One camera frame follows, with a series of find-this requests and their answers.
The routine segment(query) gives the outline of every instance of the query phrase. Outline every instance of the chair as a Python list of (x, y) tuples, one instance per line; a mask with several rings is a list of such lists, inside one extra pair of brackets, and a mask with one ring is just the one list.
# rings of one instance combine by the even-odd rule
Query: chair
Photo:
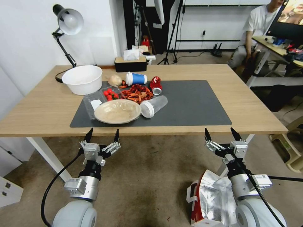
[[(297, 132), (303, 133), (303, 116), (299, 117), (297, 120), (294, 120), (287, 126), (288, 132)], [(286, 166), (293, 172), (302, 173), (303, 172), (303, 157), (292, 142), (287, 137), (287, 134), (272, 134), (269, 136), (271, 142), (278, 141), (281, 143), (284, 152), (289, 155), (287, 160), (284, 160)]]

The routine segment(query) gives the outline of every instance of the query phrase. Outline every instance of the blue paper cup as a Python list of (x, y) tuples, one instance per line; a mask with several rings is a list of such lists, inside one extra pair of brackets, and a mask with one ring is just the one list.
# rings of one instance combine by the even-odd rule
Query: blue paper cup
[(125, 76), (125, 82), (128, 86), (133, 84), (146, 84), (147, 83), (147, 76), (137, 73), (128, 72)]

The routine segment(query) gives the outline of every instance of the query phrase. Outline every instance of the black box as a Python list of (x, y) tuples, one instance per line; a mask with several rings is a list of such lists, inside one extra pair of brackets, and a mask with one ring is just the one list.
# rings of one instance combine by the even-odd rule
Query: black box
[(116, 57), (116, 72), (141, 72), (146, 71), (147, 61), (145, 56), (141, 56), (138, 60), (124, 61), (122, 57)]

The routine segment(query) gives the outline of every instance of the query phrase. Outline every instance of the white lid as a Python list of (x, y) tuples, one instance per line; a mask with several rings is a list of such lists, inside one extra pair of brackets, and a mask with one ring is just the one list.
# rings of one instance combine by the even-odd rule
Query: white lid
[(133, 85), (133, 74), (131, 72), (128, 72), (125, 76), (125, 82), (128, 86)]
[(143, 101), (140, 104), (141, 114), (146, 118), (152, 118), (155, 115), (155, 110), (152, 104), (148, 101)]
[(154, 95), (160, 95), (162, 93), (162, 90), (160, 88), (153, 88), (152, 93)]

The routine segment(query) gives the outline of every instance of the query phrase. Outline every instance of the desk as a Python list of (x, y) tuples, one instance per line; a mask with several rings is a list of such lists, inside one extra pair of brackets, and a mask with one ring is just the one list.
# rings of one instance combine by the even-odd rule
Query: desk
[[(286, 54), (286, 50), (276, 47), (273, 44), (269, 44), (265, 41), (265, 38), (271, 39), (271, 36), (254, 36), (252, 39), (257, 42), (257, 45), (260, 45), (264, 48), (265, 54), (263, 58), (261, 59), (260, 63), (258, 64), (255, 74), (259, 74), (261, 68), (265, 64), (266, 60), (268, 59), (269, 55), (272, 54), (276, 56), (278, 59), (286, 62), (284, 59), (284, 55)], [(293, 63), (303, 68), (303, 62), (302, 61), (293, 61)], [(262, 87), (262, 86), (274, 86), (274, 85), (287, 85), (287, 86), (298, 86), (303, 85), (303, 78), (301, 77), (256, 77), (251, 76), (249, 80), (247, 81), (248, 87)]]
[[(90, 128), (70, 128), (82, 96), (72, 94), (65, 84), (56, 82), (55, 75), (70, 66), (54, 67), (40, 83), (0, 122), (0, 137), (27, 137), (52, 168), (59, 172), (63, 165), (42, 137), (82, 136)], [(104, 69), (103, 79), (116, 73)], [(226, 65), (150, 65), (144, 72), (147, 79), (160, 76), (162, 80), (207, 80), (232, 121), (232, 127), (242, 134), (286, 133), (287, 129), (254, 95), (242, 80)], [(188, 135), (230, 133), (229, 125), (121, 127), (122, 136)], [(116, 128), (94, 128), (94, 136), (114, 135)], [(66, 181), (70, 174), (65, 171)]]

